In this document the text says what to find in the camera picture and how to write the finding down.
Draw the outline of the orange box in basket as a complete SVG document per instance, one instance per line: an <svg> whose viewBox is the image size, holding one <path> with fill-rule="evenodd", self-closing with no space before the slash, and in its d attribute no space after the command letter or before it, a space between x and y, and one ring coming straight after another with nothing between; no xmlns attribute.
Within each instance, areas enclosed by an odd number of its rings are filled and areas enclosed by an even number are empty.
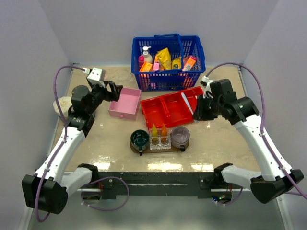
<svg viewBox="0 0 307 230"><path fill-rule="evenodd" d="M195 63L196 63L196 58L193 55L189 55L185 57L182 71L183 72L190 71L193 68Z"/></svg>

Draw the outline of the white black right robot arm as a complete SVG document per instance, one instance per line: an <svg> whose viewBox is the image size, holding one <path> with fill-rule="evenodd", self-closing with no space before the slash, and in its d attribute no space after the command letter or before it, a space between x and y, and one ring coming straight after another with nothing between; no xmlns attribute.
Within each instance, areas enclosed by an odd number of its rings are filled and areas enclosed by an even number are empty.
<svg viewBox="0 0 307 230"><path fill-rule="evenodd" d="M290 191L294 184L303 180L301 170L293 169L282 157L267 134L261 128L262 118L249 97L237 98L229 79L210 80L203 77L205 92L197 98L194 120L211 121L222 116L244 138L253 153L260 171L238 168L225 163L214 169L214 184L225 188L236 184L252 191L263 204Z"/></svg>

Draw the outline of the pink drawer box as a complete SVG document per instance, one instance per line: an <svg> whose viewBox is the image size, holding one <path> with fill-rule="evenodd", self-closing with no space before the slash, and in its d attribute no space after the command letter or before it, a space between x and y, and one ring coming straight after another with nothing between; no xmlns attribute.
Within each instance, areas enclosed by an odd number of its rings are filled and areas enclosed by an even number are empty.
<svg viewBox="0 0 307 230"><path fill-rule="evenodd" d="M109 106L108 112L110 116L120 119L136 120L141 93L142 91L140 89L123 87L119 100L117 102L112 101Z"/></svg>

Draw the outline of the clear acrylic toothbrush holder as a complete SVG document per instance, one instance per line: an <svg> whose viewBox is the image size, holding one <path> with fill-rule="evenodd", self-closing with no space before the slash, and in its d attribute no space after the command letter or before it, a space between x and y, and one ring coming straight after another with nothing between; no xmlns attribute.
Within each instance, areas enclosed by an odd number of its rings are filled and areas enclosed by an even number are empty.
<svg viewBox="0 0 307 230"><path fill-rule="evenodd" d="M171 150L171 131L169 128L150 128L149 129L149 149L159 152Z"/></svg>

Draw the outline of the yellow snack bag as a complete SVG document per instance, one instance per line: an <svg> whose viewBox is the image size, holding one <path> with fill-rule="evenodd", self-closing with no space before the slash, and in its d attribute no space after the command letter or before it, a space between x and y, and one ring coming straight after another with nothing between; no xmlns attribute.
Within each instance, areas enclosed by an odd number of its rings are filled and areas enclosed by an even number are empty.
<svg viewBox="0 0 307 230"><path fill-rule="evenodd" d="M159 62L163 66L164 70L171 70L171 55L168 48L164 48L157 52Z"/></svg>

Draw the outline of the pink small box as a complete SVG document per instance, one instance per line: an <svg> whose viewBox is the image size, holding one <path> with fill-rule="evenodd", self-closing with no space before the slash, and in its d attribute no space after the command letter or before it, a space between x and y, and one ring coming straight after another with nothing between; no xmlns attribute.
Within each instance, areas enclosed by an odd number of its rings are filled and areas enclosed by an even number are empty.
<svg viewBox="0 0 307 230"><path fill-rule="evenodd" d="M154 62L153 63L153 72L159 71L160 70L160 62Z"/></svg>

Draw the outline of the cream tissue roll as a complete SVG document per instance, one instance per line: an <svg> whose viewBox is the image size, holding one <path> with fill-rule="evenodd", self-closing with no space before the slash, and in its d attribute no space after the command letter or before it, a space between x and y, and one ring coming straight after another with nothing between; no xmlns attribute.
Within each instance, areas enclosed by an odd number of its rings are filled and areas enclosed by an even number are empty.
<svg viewBox="0 0 307 230"><path fill-rule="evenodd" d="M63 97L59 98L58 101L59 101L59 105L61 107L61 110L62 110L64 117L67 118L68 113L69 113L69 108L72 106L71 97L63 96ZM59 117L61 117L61 114L60 114L59 109L57 107L56 101L53 102L53 107L54 107L54 111L56 112L56 114Z"/></svg>

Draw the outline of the red three-compartment bin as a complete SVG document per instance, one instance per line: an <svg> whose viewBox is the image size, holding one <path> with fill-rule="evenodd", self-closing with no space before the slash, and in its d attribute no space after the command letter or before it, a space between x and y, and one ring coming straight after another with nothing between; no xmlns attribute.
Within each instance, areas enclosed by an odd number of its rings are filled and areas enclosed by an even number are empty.
<svg viewBox="0 0 307 230"><path fill-rule="evenodd" d="M141 101L142 113L148 129L152 126L171 128L194 121L189 107L182 98L182 93L185 94L191 109L195 110L196 96L203 94L200 86Z"/></svg>

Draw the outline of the yellow green packet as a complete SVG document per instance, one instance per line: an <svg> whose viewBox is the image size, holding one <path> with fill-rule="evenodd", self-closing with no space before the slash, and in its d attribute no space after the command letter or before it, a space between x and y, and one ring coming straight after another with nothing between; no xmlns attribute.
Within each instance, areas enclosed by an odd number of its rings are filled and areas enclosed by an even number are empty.
<svg viewBox="0 0 307 230"><path fill-rule="evenodd" d="M172 69L182 69L182 63L183 63L182 57L177 57L172 60L171 68Z"/></svg>

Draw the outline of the orange carton left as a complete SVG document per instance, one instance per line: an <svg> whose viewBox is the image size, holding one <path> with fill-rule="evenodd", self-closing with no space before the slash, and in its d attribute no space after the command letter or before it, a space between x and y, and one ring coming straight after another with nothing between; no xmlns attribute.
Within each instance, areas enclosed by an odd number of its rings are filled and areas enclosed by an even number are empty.
<svg viewBox="0 0 307 230"><path fill-rule="evenodd" d="M153 68L152 63L145 61L143 65L141 66L139 72L151 72L152 68Z"/></svg>

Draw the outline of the blue plastic shopping basket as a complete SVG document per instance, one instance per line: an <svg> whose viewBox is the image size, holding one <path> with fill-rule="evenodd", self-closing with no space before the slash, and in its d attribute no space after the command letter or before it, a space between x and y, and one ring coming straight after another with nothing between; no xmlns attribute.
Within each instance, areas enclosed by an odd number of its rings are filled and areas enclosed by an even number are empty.
<svg viewBox="0 0 307 230"><path fill-rule="evenodd" d="M142 91L179 91L193 87L206 70L201 40L179 34L136 37L131 72Z"/></svg>

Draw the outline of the translucent purple mug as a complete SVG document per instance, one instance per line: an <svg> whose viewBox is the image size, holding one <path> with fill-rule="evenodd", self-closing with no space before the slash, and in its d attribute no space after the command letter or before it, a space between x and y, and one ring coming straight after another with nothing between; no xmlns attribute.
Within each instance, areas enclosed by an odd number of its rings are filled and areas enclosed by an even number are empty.
<svg viewBox="0 0 307 230"><path fill-rule="evenodd" d="M186 145L189 142L190 133L184 126L174 127L171 132L171 145L180 149L181 152L186 150Z"/></svg>

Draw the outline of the dark green mug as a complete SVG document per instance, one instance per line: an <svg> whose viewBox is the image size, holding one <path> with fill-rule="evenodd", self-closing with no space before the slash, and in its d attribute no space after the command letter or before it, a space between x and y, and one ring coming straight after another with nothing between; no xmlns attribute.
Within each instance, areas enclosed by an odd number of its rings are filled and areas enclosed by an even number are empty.
<svg viewBox="0 0 307 230"><path fill-rule="evenodd" d="M133 148L142 156L149 147L149 134L142 129L135 130L130 136L130 142Z"/></svg>

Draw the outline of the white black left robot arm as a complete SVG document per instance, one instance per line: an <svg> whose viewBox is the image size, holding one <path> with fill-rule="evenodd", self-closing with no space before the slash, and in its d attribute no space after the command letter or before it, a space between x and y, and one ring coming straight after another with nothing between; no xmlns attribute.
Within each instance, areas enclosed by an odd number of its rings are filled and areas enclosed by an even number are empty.
<svg viewBox="0 0 307 230"><path fill-rule="evenodd" d="M99 184L97 167L81 164L72 174L64 172L79 145L94 123L94 113L102 101L118 101L123 87L112 81L104 86L91 83L72 90L71 107L66 126L48 158L33 175L25 175L22 189L27 207L59 214L70 195L83 185L94 188Z"/></svg>

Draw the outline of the white pump lotion bottle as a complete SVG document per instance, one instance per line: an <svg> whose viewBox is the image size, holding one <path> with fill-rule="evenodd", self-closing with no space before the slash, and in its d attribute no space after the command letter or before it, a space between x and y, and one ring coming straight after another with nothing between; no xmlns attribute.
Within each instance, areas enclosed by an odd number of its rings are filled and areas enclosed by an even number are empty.
<svg viewBox="0 0 307 230"><path fill-rule="evenodd" d="M150 46L143 46L142 47L142 55L144 56L144 61L147 63L153 63L153 57L149 53L151 47Z"/></svg>

